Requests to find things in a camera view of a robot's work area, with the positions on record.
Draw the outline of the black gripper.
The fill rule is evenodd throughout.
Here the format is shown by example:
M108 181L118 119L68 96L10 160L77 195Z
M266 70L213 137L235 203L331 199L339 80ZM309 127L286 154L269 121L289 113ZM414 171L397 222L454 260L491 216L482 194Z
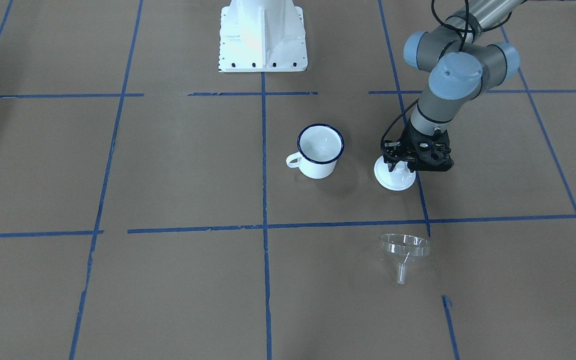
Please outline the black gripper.
M407 124L398 141L381 142L382 162L389 164L389 173L444 173L455 164L451 158L450 136L436 130L424 134Z

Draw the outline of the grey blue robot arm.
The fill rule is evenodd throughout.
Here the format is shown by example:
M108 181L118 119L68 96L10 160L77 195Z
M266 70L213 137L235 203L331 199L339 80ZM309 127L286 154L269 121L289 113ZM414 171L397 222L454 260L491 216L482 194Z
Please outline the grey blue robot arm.
M466 102L514 76L521 65L518 50L507 42L476 45L482 34L501 27L521 0L474 0L439 20L432 32L407 39L403 57L409 66L429 73L426 88L409 107L412 115L399 139L381 138L376 174L446 172L451 159L450 122Z

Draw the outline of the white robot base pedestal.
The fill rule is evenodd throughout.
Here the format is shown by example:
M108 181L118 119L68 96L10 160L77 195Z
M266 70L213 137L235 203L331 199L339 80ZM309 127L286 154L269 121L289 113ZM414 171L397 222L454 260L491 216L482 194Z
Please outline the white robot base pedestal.
M219 18L219 72L307 70L304 12L292 0L232 0Z

